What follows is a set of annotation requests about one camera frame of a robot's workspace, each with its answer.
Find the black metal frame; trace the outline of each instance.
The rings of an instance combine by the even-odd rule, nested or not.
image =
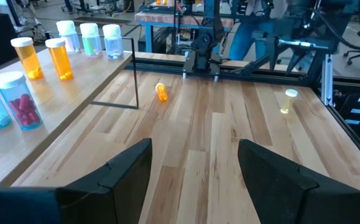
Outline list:
[[[233,73],[231,71],[239,69],[239,67],[230,67],[225,65],[220,65],[220,74],[219,77],[228,80],[239,80],[247,82],[259,82],[259,83],[271,83],[278,85],[295,85],[295,86],[305,86],[311,88],[319,97],[320,96],[320,76],[321,76],[321,62],[323,57],[315,57],[312,63],[317,63],[318,66],[315,66],[316,69],[308,71],[308,74],[301,72],[290,72],[286,75],[284,71],[270,71],[264,69],[257,69],[253,71],[250,75],[240,75],[238,73]],[[159,72],[166,74],[174,75],[183,75],[186,70],[184,69],[185,62],[170,61],[170,60],[155,60],[147,58],[136,58],[137,69],[143,72]],[[134,69],[135,64],[129,64],[125,69]],[[192,77],[203,77],[203,78],[214,78],[210,74],[205,73],[187,73],[188,76]],[[344,78],[344,77],[334,77],[333,80],[333,89],[339,91],[347,90],[358,90],[360,91],[360,79],[358,78]],[[327,106],[329,112],[333,117],[339,122],[340,126],[344,129],[347,135],[355,143],[355,145],[360,150],[360,138],[352,130],[352,128],[345,122],[345,120],[340,116],[340,114],[330,106]]]
[[[126,108],[126,109],[134,109],[137,110],[139,108],[139,98],[138,98],[138,84],[137,84],[137,68],[136,68],[136,52],[134,50],[134,39],[132,37],[122,37],[122,39],[130,40],[131,41],[131,56],[132,56],[132,70],[134,72],[134,86],[136,91],[136,105],[124,105],[119,103],[107,103],[107,102],[100,102],[100,101],[93,101],[91,105],[100,105],[100,106],[110,106],[116,108]]]

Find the floor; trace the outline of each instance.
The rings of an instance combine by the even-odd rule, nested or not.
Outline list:
[[[95,5],[95,1],[93,0],[86,0],[90,4],[90,6]],[[139,6],[142,4],[141,0],[135,0],[135,9],[138,10]],[[53,36],[57,36],[57,28],[55,26],[55,23],[59,20],[64,19],[75,19],[80,16],[89,16],[87,14],[80,14],[77,15],[69,14],[66,11],[62,12],[61,7],[64,6],[63,0],[48,0],[48,2],[39,1],[39,6],[35,7],[37,12],[37,17],[42,22],[45,30],[48,30],[53,34]],[[0,12],[6,12],[7,7],[0,6]],[[105,14],[94,14],[94,17],[103,17],[105,18]],[[124,13],[120,16],[116,16],[114,19],[124,19],[124,20],[130,20],[132,21],[134,19],[134,13]],[[235,27],[232,32],[229,34],[229,43],[232,42],[234,32],[236,31],[237,27]],[[350,22],[349,26],[347,27],[343,37],[354,43],[360,45],[360,37],[357,36],[357,31],[359,30],[359,25],[356,22]],[[130,24],[124,26],[121,28],[122,34],[127,37],[133,37],[136,41],[136,49],[137,49],[137,40],[140,36],[144,35],[144,29],[141,26],[138,26],[136,22],[132,21]],[[131,46],[129,42],[124,43],[125,50],[130,50]],[[360,58],[357,58],[353,60],[352,65],[346,64],[346,59],[343,58],[343,54],[350,50],[347,46],[344,46],[343,44],[339,45],[339,54],[334,55],[334,73],[338,76],[344,76],[344,77],[358,77],[360,78]],[[228,56],[229,52],[229,45],[224,50],[224,58]],[[284,52],[281,56],[283,57],[289,57],[291,56],[291,51]],[[250,49],[249,53],[246,55],[245,60],[246,61],[252,61],[255,59],[255,50],[254,45]]]
[[[154,93],[167,87],[168,102]],[[311,89],[280,112],[289,86],[139,73],[140,108],[90,105],[23,173],[15,186],[61,186],[152,138],[149,187],[140,224],[258,224],[242,179],[238,142],[250,139],[360,190],[360,152]],[[98,101],[133,105],[131,71]]]

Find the gray floor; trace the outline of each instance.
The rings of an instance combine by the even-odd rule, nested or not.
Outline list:
[[[95,5],[95,1],[86,0],[90,4],[90,6]],[[142,4],[141,0],[136,0],[136,11],[138,10],[139,6]],[[80,16],[90,16],[86,13],[80,13],[80,15],[74,13],[69,14],[67,11],[62,12],[61,7],[64,6],[63,0],[48,0],[48,2],[40,1],[39,6],[36,6],[37,17],[43,24],[45,30],[53,33],[53,35],[57,36],[57,28],[55,23],[59,20],[64,19],[75,19]],[[4,12],[7,11],[7,7],[0,7],[0,11]],[[144,35],[144,29],[140,26],[137,26],[137,23],[134,21],[134,14],[135,13],[124,13],[120,16],[113,17],[114,19],[125,19],[132,21],[130,24],[121,28],[122,34],[126,34],[127,37],[133,37],[136,41],[136,49],[137,49],[137,41],[140,35]],[[94,17],[103,17],[107,18],[105,14],[95,13]],[[236,31],[237,26],[233,29],[233,32],[229,34],[229,41],[228,46],[224,50],[224,58],[228,57],[229,46],[232,42],[234,37],[234,32]],[[343,37],[350,41],[353,44],[360,45],[360,37],[357,35],[357,31],[359,31],[359,24],[356,22],[350,22],[346,32],[344,33]],[[129,42],[124,42],[125,50],[131,50],[131,46]],[[334,56],[334,68],[335,68],[335,75],[337,76],[344,76],[344,77],[358,77],[360,78],[360,58],[353,60],[352,65],[347,65],[347,60],[343,58],[343,54],[350,50],[347,46],[340,44],[339,45],[339,53]],[[281,57],[289,57],[291,56],[291,51],[284,52]],[[255,59],[255,50],[254,46],[246,55],[246,61],[252,61]]]

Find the wooden table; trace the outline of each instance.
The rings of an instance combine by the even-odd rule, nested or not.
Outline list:
[[[27,84],[43,125],[23,131],[14,122],[0,130],[0,185],[10,186],[126,66],[131,54],[125,53],[117,61],[108,60],[105,55],[98,58],[70,55],[75,79],[68,82],[58,80],[48,50],[39,52],[38,58],[45,78]],[[20,62],[0,73],[16,70],[23,71]]]
[[[121,72],[99,100],[135,102],[131,75]],[[166,103],[155,95],[158,82],[167,87]],[[282,114],[279,106],[290,87],[300,95]],[[238,142],[246,138],[360,190],[360,151],[309,88],[142,72],[139,93],[139,110],[88,106],[14,185],[66,185],[152,138],[152,172],[139,223],[255,224],[259,219],[237,159]]]
[[[173,17],[172,14],[160,14],[160,13],[146,13],[146,12],[138,12],[134,18],[139,24],[145,26],[145,42],[146,42],[146,51],[152,52],[153,39],[154,39],[154,26],[164,26],[164,27],[173,27]],[[193,28],[199,29],[199,24],[202,23],[202,16],[183,16],[180,19],[182,28]],[[224,29],[226,31],[230,30],[232,26],[234,26],[233,19],[221,18],[221,22],[223,23]],[[219,45],[215,48],[215,51],[218,52]]]

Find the white bottle cap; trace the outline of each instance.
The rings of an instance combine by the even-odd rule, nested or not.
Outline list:
[[[285,94],[290,97],[296,97],[298,95],[298,91],[293,89],[288,89],[286,90]]]
[[[103,26],[104,36],[109,39],[120,39],[121,31],[120,26],[117,24],[110,24]]]
[[[45,41],[45,46],[48,48],[56,48],[65,46],[65,39],[63,38],[52,38]]]
[[[13,47],[26,47],[33,44],[33,40],[30,37],[19,37],[11,40],[11,46]]]
[[[80,32],[85,37],[99,37],[96,23],[80,24]]]
[[[5,72],[0,74],[0,89],[8,89],[26,82],[22,72]]]
[[[56,25],[60,35],[76,34],[75,23],[73,21],[58,21]]]

